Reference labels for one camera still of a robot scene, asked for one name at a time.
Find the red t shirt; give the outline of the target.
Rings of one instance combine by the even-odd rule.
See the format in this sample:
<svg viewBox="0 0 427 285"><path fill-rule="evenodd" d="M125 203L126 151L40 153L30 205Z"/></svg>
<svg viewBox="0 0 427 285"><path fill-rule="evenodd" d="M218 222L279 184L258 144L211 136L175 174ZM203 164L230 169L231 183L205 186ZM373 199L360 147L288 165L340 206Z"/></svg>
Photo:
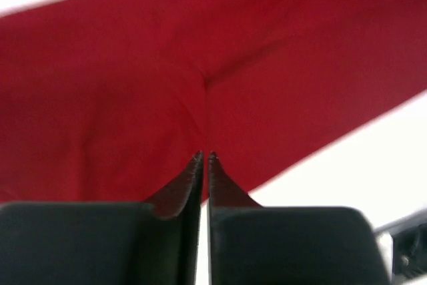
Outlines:
<svg viewBox="0 0 427 285"><path fill-rule="evenodd" d="M426 0L65 0L1 19L1 200L251 190L426 88Z"/></svg>

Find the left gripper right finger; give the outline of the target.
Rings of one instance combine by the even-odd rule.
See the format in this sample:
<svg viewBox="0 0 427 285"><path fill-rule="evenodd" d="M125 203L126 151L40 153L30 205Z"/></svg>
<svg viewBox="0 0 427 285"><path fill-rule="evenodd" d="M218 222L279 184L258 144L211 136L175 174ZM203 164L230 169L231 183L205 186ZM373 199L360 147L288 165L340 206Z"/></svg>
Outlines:
<svg viewBox="0 0 427 285"><path fill-rule="evenodd" d="M389 284L372 229L348 207L264 207L208 161L212 284Z"/></svg>

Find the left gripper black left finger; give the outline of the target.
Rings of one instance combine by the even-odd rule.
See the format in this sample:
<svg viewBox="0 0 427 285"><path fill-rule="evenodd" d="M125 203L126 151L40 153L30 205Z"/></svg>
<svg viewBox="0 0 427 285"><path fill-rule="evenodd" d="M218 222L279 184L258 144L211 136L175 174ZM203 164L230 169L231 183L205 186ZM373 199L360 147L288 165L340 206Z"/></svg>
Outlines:
<svg viewBox="0 0 427 285"><path fill-rule="evenodd" d="M203 154L143 202L1 205L2 284L193 284Z"/></svg>

